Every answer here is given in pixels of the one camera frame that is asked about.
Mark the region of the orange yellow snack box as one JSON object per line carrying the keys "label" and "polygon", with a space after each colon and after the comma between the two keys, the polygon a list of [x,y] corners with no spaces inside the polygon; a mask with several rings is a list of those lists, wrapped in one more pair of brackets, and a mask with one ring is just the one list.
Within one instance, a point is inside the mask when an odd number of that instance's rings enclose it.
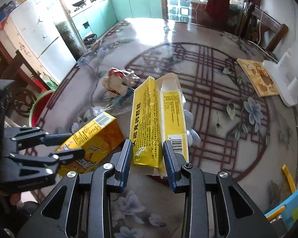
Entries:
{"label": "orange yellow snack box", "polygon": [[125,140],[117,119],[102,112],[68,138],[58,151],[82,148],[84,155],[68,165],[60,166],[58,174],[65,176],[69,171],[79,174],[93,171],[110,152]]}

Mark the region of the long yellow medicine box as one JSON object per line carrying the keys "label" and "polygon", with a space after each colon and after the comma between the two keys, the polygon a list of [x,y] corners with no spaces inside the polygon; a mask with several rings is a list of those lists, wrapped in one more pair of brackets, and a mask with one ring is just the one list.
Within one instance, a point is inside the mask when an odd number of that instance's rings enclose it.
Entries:
{"label": "long yellow medicine box", "polygon": [[165,177],[165,141],[189,160],[185,101],[175,73],[158,79],[149,76],[135,89],[130,123],[132,173]]}

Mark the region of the black kitchen trash bin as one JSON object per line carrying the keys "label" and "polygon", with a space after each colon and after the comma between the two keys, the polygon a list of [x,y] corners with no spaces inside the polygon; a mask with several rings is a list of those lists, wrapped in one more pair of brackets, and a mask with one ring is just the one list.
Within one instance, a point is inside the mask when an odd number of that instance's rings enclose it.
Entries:
{"label": "black kitchen trash bin", "polygon": [[94,43],[97,42],[97,35],[94,34],[94,33],[86,35],[83,38],[83,42],[84,42],[86,47],[91,47]]}

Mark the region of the teal kitchen cabinets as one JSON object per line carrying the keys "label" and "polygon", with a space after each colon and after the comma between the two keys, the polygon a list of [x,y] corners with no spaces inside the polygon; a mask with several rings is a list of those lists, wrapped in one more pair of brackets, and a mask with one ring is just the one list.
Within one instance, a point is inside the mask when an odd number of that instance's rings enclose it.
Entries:
{"label": "teal kitchen cabinets", "polygon": [[71,14],[81,38],[98,37],[126,18],[162,18],[161,0],[97,0]]}

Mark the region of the red bin green rim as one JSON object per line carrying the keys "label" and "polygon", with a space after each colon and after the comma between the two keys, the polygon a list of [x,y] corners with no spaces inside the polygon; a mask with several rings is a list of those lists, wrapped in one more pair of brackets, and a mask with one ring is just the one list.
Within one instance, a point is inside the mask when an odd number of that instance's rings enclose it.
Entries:
{"label": "red bin green rim", "polygon": [[55,90],[48,90],[42,93],[38,99],[34,102],[33,107],[30,110],[29,115],[29,126],[35,127],[38,123],[39,117],[43,112],[43,109],[48,104],[49,99],[54,94]]}

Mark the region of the green detergent bottle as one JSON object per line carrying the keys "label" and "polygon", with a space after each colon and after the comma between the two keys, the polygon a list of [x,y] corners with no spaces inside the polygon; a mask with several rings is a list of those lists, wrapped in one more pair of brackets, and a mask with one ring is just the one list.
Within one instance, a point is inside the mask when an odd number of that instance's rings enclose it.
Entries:
{"label": "green detergent bottle", "polygon": [[54,82],[54,80],[49,75],[42,73],[40,77],[47,84],[47,86],[49,86],[49,88],[51,88],[52,90],[57,89],[58,85]]}

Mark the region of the blue green colourful box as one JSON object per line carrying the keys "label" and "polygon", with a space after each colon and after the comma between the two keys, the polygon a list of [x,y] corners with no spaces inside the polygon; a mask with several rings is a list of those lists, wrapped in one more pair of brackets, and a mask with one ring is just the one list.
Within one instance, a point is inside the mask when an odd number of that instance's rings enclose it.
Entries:
{"label": "blue green colourful box", "polygon": [[298,219],[298,189],[276,208],[265,214],[268,221],[281,215],[289,230]]}

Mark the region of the yellow strip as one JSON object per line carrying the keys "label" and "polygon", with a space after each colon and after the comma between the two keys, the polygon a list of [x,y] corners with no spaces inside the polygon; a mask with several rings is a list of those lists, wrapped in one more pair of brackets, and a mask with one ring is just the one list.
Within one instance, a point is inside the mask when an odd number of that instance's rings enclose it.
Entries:
{"label": "yellow strip", "polygon": [[294,180],[293,180],[293,178],[290,174],[290,171],[287,168],[286,164],[284,164],[282,166],[282,171],[283,171],[283,173],[284,173],[284,175],[287,179],[287,182],[288,182],[288,185],[290,187],[290,190],[291,190],[292,194],[294,194],[296,192],[297,188],[296,188],[295,182],[294,182]]}

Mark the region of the dark wooden carved chair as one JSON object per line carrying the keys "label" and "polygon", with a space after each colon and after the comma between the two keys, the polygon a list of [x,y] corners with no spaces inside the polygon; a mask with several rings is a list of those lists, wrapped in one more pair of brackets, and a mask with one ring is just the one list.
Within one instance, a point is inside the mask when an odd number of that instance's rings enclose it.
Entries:
{"label": "dark wooden carved chair", "polygon": [[29,118],[30,111],[37,100],[28,86],[38,93],[51,90],[18,50],[9,64],[0,70],[0,78],[14,81],[11,91],[12,108],[24,118]]}

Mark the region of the crumpled clear plastic wrap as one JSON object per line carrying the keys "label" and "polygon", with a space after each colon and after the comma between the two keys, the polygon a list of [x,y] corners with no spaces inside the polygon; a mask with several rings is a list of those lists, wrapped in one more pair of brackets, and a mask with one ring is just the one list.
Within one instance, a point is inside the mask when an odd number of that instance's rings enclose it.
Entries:
{"label": "crumpled clear plastic wrap", "polygon": [[126,94],[111,97],[107,91],[99,99],[92,103],[94,116],[107,112],[112,116],[118,116],[132,110],[134,89],[128,88]]}

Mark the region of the floral plastic tablecloth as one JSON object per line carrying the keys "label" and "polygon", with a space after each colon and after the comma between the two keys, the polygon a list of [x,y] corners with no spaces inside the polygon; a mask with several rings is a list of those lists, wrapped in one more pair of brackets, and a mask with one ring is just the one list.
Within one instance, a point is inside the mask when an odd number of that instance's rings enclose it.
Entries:
{"label": "floral plastic tablecloth", "polygon": [[43,189],[32,237],[275,237],[298,121],[254,45],[152,18],[116,24],[66,75],[37,126],[84,154]]}

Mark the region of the crumpled red white wrapper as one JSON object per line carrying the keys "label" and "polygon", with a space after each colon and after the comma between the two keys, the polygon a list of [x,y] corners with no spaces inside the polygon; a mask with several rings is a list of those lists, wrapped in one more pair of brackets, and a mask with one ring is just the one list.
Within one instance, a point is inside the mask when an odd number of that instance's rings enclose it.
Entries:
{"label": "crumpled red white wrapper", "polygon": [[102,86],[110,94],[110,97],[126,95],[128,88],[134,88],[141,81],[133,70],[117,69],[112,67],[105,77],[101,78]]}

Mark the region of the white refrigerator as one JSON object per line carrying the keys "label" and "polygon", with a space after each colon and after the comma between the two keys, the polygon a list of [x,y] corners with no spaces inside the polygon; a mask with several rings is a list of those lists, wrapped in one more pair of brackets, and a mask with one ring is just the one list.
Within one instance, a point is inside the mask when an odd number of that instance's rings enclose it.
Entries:
{"label": "white refrigerator", "polygon": [[4,31],[30,66],[56,84],[76,63],[42,0],[18,5],[8,15]]}

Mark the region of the white desk lamp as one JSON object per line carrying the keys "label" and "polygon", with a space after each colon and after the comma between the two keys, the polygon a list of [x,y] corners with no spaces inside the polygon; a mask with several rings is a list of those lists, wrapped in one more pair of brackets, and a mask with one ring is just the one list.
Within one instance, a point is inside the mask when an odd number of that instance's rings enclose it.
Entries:
{"label": "white desk lamp", "polygon": [[291,50],[288,49],[275,63],[264,60],[263,67],[271,77],[284,104],[293,107],[298,104],[298,76],[291,71]]}

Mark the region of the wooden chair far side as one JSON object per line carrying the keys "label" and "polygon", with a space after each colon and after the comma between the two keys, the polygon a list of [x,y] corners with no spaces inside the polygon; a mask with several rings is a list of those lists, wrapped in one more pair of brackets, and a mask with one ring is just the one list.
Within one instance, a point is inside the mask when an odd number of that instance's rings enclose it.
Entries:
{"label": "wooden chair far side", "polygon": [[267,35],[269,41],[264,45],[264,49],[273,52],[287,33],[287,25],[277,22],[254,3],[244,3],[239,37],[260,45]]}

